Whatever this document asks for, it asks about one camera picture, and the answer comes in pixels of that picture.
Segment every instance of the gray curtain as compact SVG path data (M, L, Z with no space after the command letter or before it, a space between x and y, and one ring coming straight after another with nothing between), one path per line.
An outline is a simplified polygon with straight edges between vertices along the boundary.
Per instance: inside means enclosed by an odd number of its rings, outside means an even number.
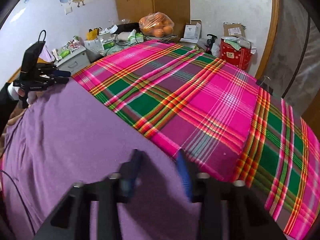
M275 42L264 75L274 95L302 115L320 88L320 32L298 0L280 0Z

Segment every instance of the drawer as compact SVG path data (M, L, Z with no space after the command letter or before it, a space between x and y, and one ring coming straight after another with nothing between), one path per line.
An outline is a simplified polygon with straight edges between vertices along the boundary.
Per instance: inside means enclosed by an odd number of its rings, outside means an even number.
M59 66L60 70L70 71L71 74L75 74L81 69L87 67L90 64L90 61L87 57L86 52L83 52L70 60L66 61L62 65Z

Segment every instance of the white glove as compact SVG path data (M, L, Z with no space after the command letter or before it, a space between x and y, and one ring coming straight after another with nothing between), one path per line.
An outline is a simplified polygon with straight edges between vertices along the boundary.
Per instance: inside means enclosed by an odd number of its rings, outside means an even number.
M20 87L14 87L13 83L11 83L8 86L8 94L9 97L13 100L13 101L18 101L19 100L19 94L23 95L24 91L20 88ZM28 93L28 99L27 99L27 103L29 105L32 105L35 101L37 100L37 94L35 91L29 92Z

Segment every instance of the white wall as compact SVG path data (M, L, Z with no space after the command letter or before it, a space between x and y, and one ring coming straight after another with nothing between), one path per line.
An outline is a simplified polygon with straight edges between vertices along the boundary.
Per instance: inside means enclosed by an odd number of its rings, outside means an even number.
M223 22L242 23L245 35L255 41L257 54L249 74L255 75L266 45L271 21L272 0L190 0L191 19L202 21L202 37L223 36Z
M47 31L46 44L52 50L65 45L74 35L85 40L90 28L106 28L118 20L115 0L72 7L73 12L66 15L59 0L30 0L27 4L21 0L17 4L0 30L0 88L21 66L25 50L37 41L41 30ZM23 14L12 21L24 8Z

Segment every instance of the bag of oranges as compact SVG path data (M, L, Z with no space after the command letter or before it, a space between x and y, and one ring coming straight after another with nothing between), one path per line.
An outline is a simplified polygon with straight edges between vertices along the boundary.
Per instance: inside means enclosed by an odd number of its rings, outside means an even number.
M139 27L144 35L162 38L172 35L174 22L164 13L157 12L143 17L139 21Z

